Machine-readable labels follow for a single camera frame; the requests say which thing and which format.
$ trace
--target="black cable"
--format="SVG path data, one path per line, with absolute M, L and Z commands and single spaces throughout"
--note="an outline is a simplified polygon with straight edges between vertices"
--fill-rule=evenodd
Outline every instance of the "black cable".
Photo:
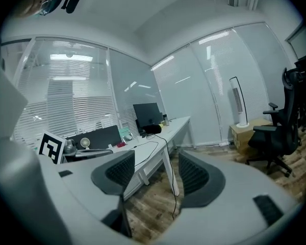
M 168 142 L 167 142 L 167 140 L 166 139 L 164 139 L 164 138 L 162 138 L 162 137 L 160 137 L 160 136 L 158 136 L 160 139 L 163 139 L 164 141 L 165 141 L 165 143 L 167 144 L 167 150 L 168 150 L 168 156 L 169 156 L 169 147 L 168 147 Z M 175 209 L 176 209 L 176 207 L 177 207 L 177 198 L 176 198 L 176 196 L 175 196 L 175 194 L 174 194 L 174 185 L 173 185 L 173 175 L 174 175 L 174 172 L 173 172 L 173 167 L 172 167 L 172 163 L 171 163 L 171 160 L 170 160 L 170 156 L 169 156 L 169 162 L 170 162 L 170 165 L 171 165 L 171 169 L 172 169 L 172 190 L 173 190 L 173 196 L 174 196 L 174 201 L 175 201 L 175 204 L 174 204 L 174 209 L 173 209 L 173 213 L 172 213 L 172 218 L 173 218 L 173 220 L 174 220 L 174 212 L 175 212 Z
M 155 142 L 157 145 L 155 146 L 155 148 L 153 149 L 153 151 L 151 152 L 151 154 L 150 154 L 145 160 L 143 160 L 143 161 L 141 161 L 140 163 L 136 164 L 135 167 L 136 167 L 137 165 L 143 163 L 143 162 L 146 161 L 147 159 L 149 159 L 149 158 L 151 157 L 152 153 L 153 153 L 153 152 L 156 150 L 156 148 L 158 147 L 159 143 L 158 143 L 157 141 L 148 141 L 148 142 L 146 142 L 146 143 L 143 143 L 143 144 L 134 146 L 134 147 L 132 147 L 132 148 L 130 149 L 130 150 L 135 149 L 135 148 L 137 148 L 138 146 L 142 146 L 142 145 L 147 144 L 147 143 L 149 143 L 149 142 Z

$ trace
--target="chair base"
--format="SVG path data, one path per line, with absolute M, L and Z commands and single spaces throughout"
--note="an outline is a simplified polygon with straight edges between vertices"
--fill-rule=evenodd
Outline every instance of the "chair base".
M 277 165 L 281 166 L 282 168 L 286 169 L 287 172 L 285 173 L 286 177 L 289 177 L 291 172 L 292 172 L 292 168 L 290 168 L 289 166 L 287 166 L 283 161 L 281 161 L 278 157 L 271 157 L 271 158 L 266 158 L 265 156 L 263 157 L 258 157 L 258 158 L 253 158 L 253 159 L 247 159 L 246 160 L 246 164 L 249 165 L 250 162 L 252 161 L 268 161 L 266 168 L 269 169 L 270 165 L 272 162 L 275 162 Z

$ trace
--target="white bladeless fan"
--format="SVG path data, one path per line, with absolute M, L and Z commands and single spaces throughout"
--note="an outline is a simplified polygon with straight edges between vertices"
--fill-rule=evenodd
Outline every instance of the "white bladeless fan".
M 233 89 L 236 103 L 237 103 L 237 109 L 238 109 L 238 115 L 239 115 L 239 123 L 237 124 L 237 127 L 238 128 L 248 127 L 249 122 L 247 121 L 245 101 L 243 97 L 243 92 L 241 91 L 241 88 L 240 88 L 238 78 L 235 76 L 229 79 L 229 81 Z
M 81 146 L 86 150 L 89 150 L 88 146 L 90 145 L 90 140 L 88 138 L 81 139 Z

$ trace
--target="wooden box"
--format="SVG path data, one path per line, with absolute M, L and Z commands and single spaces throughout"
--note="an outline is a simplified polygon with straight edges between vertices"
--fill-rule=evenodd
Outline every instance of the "wooden box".
M 254 131 L 254 126 L 272 125 L 273 123 L 265 119 L 255 119 L 249 121 L 249 126 L 246 128 L 238 128 L 236 125 L 231 125 L 231 133 L 234 137 L 234 144 L 238 152 L 245 156 L 252 156 L 257 153 L 257 150 L 248 145 Z

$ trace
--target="round white fan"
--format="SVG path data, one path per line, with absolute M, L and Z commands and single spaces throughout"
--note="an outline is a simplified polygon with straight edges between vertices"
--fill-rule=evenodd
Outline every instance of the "round white fan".
M 90 145 L 90 140 L 88 138 L 81 139 L 81 146 L 89 150 L 88 146 Z

